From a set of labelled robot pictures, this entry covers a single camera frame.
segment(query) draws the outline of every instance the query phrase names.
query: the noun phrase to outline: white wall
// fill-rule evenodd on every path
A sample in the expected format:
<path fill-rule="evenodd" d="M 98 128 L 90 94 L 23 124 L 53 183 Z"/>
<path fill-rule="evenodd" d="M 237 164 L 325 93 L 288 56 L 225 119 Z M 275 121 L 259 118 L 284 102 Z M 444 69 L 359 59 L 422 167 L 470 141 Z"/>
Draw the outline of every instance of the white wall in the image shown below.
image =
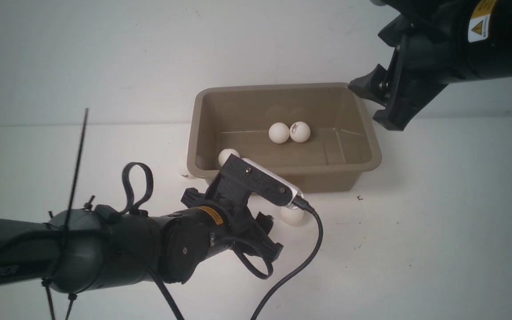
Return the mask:
<path fill-rule="evenodd" d="M 0 125 L 189 122 L 209 87 L 348 82 L 392 54 L 368 0 L 0 0 Z M 512 115 L 512 79 L 422 117 Z"/>

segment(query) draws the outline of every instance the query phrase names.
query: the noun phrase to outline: plastic tub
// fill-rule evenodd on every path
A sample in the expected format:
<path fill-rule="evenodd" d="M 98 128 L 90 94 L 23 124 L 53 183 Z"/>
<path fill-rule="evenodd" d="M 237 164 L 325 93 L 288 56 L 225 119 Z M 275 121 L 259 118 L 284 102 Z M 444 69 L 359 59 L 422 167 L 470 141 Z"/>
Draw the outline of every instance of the plastic tub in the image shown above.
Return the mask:
<path fill-rule="evenodd" d="M 304 121 L 311 137 L 275 144 L 276 122 Z M 236 149 L 303 192 L 348 191 L 382 156 L 362 99 L 346 83 L 212 88 L 195 99 L 187 168 L 211 182 L 219 152 Z"/>

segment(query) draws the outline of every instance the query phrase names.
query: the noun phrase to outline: yellow warning sticker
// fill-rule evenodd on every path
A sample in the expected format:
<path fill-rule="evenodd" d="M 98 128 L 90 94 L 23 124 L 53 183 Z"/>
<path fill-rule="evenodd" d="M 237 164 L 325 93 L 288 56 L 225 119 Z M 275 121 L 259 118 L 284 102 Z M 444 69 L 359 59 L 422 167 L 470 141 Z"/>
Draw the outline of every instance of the yellow warning sticker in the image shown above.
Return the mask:
<path fill-rule="evenodd" d="M 200 207 L 197 207 L 197 209 L 201 209 L 203 210 L 204 212 L 206 213 L 209 213 L 209 216 L 211 216 L 211 218 L 213 218 L 213 220 L 215 221 L 215 223 L 217 225 L 221 225 L 224 223 L 224 220 L 222 220 L 222 217 L 219 215 L 218 212 L 216 212 L 215 209 L 211 208 L 211 207 L 207 207 L 205 205 L 202 205 Z"/>
<path fill-rule="evenodd" d="M 468 42 L 478 42 L 489 38 L 489 21 L 498 0 L 481 0 L 469 21 Z"/>
<path fill-rule="evenodd" d="M 480 16 L 487 16 L 493 12 L 493 8 L 497 4 L 498 0 L 481 0 L 475 10 L 473 10 L 473 14 L 471 16 L 472 19 L 479 18 Z"/>

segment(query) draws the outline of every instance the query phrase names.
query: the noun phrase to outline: robotic arm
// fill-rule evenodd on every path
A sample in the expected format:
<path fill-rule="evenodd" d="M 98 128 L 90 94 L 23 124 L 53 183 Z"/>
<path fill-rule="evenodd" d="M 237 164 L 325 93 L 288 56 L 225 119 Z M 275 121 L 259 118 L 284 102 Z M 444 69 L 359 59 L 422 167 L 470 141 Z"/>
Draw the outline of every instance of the robotic arm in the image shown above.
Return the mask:
<path fill-rule="evenodd" d="M 147 184 L 144 197 L 135 203 L 128 178 L 134 166 L 144 170 Z M 272 216 L 259 212 L 252 217 L 248 198 L 256 193 L 274 205 L 309 211 L 318 222 L 319 239 L 311 256 L 266 294 L 252 316 L 255 319 L 270 296 L 305 268 L 321 245 L 321 220 L 301 191 L 250 160 L 231 156 L 207 192 L 185 190 L 181 202 L 187 209 L 165 216 L 149 216 L 140 209 L 153 191 L 148 166 L 128 164 L 122 171 L 122 183 L 128 204 L 120 212 L 105 204 L 93 207 L 92 196 L 82 209 L 70 206 L 56 216 L 49 213 L 47 223 L 0 219 L 0 285 L 42 278 L 48 296 L 52 288 L 69 294 L 72 303 L 86 290 L 154 281 L 176 318 L 183 319 L 164 283 L 184 284 L 205 259 L 231 249 L 255 276 L 267 279 L 272 275 L 272 263 L 283 246 L 268 237 Z M 264 260 L 267 273 L 258 271 L 246 255 Z M 54 318 L 50 298 L 49 306 Z"/>
<path fill-rule="evenodd" d="M 404 130 L 447 85 L 512 77 L 512 0 L 372 0 L 400 16 L 378 37 L 394 55 L 349 83 L 385 107 L 374 119 Z"/>

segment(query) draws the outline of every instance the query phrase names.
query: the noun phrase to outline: white table surface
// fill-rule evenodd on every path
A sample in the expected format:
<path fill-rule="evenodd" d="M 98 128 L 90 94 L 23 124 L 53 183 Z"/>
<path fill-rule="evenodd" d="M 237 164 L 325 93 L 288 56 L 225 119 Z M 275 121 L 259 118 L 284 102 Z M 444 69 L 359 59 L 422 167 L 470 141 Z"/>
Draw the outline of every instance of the white table surface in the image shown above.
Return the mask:
<path fill-rule="evenodd" d="M 46 221 L 65 209 L 79 127 L 0 128 L 0 218 Z M 148 164 L 155 191 L 144 208 L 183 208 L 177 174 L 189 125 L 90 126 L 77 205 L 122 208 L 122 167 Z M 376 125 L 382 165 L 354 190 L 306 198 L 321 215 L 319 255 L 268 302 L 262 319 L 512 319 L 512 118 L 416 119 L 405 132 Z M 140 174 L 134 185 L 141 185 Z M 143 186 L 136 186 L 143 192 Z M 250 208 L 278 216 L 261 198 Z M 199 265 L 185 285 L 169 285 L 185 318 L 248 319 L 279 278 L 307 257 L 313 221 L 279 219 L 273 240 L 285 248 L 268 281 L 252 276 L 231 252 Z M 54 293 L 58 318 L 67 297 Z M 0 287 L 0 319 L 48 319 L 40 281 Z M 171 319 L 153 283 L 83 293 L 71 319 Z"/>

